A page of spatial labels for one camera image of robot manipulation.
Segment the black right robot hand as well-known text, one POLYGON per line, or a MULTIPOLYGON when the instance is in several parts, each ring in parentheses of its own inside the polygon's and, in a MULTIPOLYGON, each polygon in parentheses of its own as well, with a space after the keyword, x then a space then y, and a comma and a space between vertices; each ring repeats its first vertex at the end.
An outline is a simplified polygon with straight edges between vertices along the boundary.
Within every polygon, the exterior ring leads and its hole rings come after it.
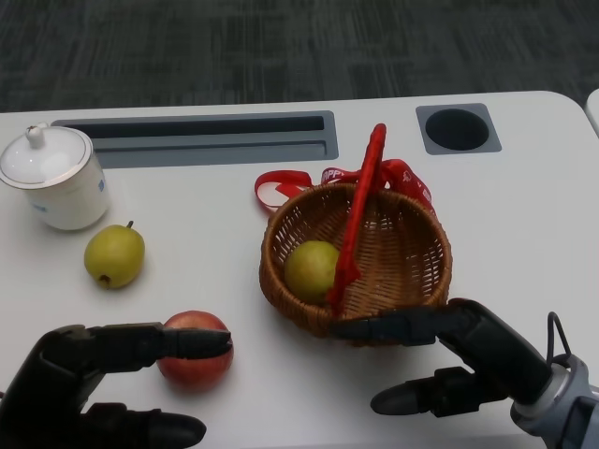
POLYGON ((463 367, 438 369, 430 378, 384 390, 371 401, 382 415, 430 412, 437 417, 473 413, 483 403, 511 398, 536 402, 552 376, 548 362, 512 327, 482 304, 452 299, 444 307, 384 311, 332 325, 344 340, 423 346, 441 342, 463 367))

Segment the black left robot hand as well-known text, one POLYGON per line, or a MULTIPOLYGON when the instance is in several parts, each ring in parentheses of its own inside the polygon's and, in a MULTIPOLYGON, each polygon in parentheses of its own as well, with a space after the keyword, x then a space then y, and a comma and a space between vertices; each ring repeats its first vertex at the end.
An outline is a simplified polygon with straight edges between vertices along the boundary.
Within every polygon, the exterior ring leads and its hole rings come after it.
POLYGON ((192 416, 123 403, 86 404, 110 373, 163 358, 210 359, 233 348, 226 330, 160 323, 63 326, 41 337, 1 397, 4 448, 189 448, 206 433, 192 416))

